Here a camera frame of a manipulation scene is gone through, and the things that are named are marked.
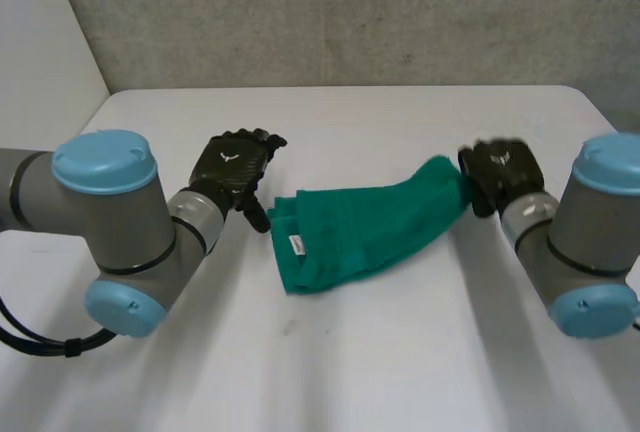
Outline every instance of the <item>gray robot arm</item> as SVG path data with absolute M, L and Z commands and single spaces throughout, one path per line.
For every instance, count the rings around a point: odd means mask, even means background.
M 286 142 L 259 129 L 223 137 L 235 152 L 212 139 L 168 203 L 149 144 L 133 132 L 82 135 L 55 152 L 0 149 L 0 232 L 82 236 L 100 270 L 85 297 L 89 315 L 115 334 L 145 337 L 212 251 L 230 208 L 268 230 L 253 192 Z
M 560 204 L 520 141 L 462 149 L 474 212 L 503 231 L 551 319 L 569 336 L 619 333 L 640 312 L 626 276 L 640 253 L 640 136 L 587 141 Z

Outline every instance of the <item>white table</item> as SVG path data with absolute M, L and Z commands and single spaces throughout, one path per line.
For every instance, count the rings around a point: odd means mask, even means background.
M 546 86 L 131 91 L 86 130 L 145 135 L 170 196 L 209 137 L 239 127 L 289 141 L 265 205 L 398 182 L 496 136 L 525 139 L 559 195 L 582 141 L 611 130 L 580 92 Z M 96 329 L 81 240 L 0 237 L 18 317 L 59 338 Z M 472 214 L 392 271 L 313 297 L 284 294 L 269 236 L 232 214 L 155 335 L 74 360 L 0 348 L 0 377 L 2 432 L 640 430 L 640 334 L 563 336 L 496 222 Z

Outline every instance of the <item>gray wall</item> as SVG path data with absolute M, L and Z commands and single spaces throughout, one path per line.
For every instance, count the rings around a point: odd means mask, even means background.
M 640 130 L 639 0 L 70 0 L 112 91 L 567 84 Z

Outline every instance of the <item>light blue joint cap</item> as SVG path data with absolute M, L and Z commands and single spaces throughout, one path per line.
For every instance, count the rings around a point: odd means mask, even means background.
M 149 142 L 128 130 L 80 135 L 53 153 L 53 175 L 65 187 L 91 195 L 138 190 L 158 175 Z
M 547 312 L 564 334 L 596 339 L 631 327 L 638 307 L 638 297 L 631 288 L 620 284 L 601 284 L 561 295 Z
M 594 190 L 640 196 L 640 135 L 608 134 L 582 146 L 573 176 Z
M 138 338 L 151 334 L 167 316 L 167 310 L 147 294 L 109 280 L 91 284 L 84 305 L 105 329 Z

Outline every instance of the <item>white label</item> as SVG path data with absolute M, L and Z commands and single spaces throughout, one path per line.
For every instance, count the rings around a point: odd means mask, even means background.
M 291 241 L 291 247 L 293 247 L 293 251 L 296 255 L 307 255 L 307 251 L 304 249 L 304 243 L 302 242 L 302 237 L 299 235 L 290 235 L 289 240 Z

